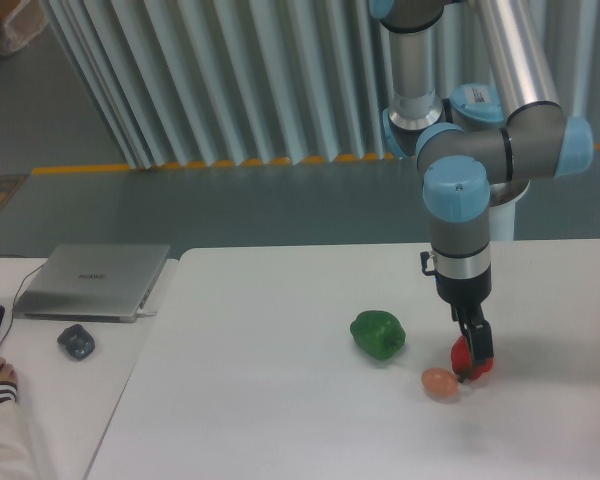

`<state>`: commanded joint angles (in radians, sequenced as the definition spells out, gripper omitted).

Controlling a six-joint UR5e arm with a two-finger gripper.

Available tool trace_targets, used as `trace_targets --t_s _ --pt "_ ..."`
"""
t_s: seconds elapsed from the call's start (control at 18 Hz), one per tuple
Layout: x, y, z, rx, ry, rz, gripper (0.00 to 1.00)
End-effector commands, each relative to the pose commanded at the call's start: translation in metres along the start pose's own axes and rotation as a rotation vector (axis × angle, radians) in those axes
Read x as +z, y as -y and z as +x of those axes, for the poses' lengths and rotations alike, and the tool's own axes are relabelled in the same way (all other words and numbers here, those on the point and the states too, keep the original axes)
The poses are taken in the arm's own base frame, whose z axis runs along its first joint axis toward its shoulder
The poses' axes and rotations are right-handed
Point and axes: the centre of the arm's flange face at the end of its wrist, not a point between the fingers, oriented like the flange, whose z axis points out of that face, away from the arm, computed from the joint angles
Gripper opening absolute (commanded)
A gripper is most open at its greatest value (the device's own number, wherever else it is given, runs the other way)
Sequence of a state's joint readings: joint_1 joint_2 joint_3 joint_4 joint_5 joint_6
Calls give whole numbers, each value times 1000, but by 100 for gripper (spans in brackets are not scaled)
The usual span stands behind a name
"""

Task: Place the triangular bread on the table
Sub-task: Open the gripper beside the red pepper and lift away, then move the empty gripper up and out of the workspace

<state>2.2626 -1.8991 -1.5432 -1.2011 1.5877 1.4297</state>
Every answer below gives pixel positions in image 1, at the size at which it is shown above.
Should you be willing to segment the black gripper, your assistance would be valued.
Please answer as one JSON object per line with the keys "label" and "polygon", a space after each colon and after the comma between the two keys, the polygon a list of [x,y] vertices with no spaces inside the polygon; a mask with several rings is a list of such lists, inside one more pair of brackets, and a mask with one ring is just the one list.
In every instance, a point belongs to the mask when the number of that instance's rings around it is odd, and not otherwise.
{"label": "black gripper", "polygon": [[[470,350],[474,366],[485,365],[494,356],[492,330],[486,320],[482,303],[491,293],[491,270],[468,279],[453,279],[440,273],[435,274],[438,295],[451,304],[452,320],[457,322]],[[477,303],[470,308],[464,305]]]}

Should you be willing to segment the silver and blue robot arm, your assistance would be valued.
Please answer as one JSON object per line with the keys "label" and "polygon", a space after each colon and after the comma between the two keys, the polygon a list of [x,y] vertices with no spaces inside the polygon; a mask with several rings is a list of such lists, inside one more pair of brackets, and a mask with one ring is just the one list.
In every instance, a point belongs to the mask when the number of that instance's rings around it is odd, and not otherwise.
{"label": "silver and blue robot arm", "polygon": [[413,158],[422,179],[431,247],[423,273],[465,339],[470,362],[493,355],[482,304],[491,291],[489,208],[495,185],[587,170],[593,159],[586,119],[561,109],[546,56],[523,1],[475,1],[503,115],[485,122],[435,90],[433,29],[442,1],[373,1],[387,30],[393,95],[383,115],[393,154]]}

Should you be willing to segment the white striped sleeve forearm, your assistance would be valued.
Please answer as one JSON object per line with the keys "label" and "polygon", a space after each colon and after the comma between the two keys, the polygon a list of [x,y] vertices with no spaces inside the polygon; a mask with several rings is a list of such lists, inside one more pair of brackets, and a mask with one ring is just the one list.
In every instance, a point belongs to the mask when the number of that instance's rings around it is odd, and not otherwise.
{"label": "white striped sleeve forearm", "polygon": [[39,479],[27,421],[12,381],[0,381],[0,479]]}

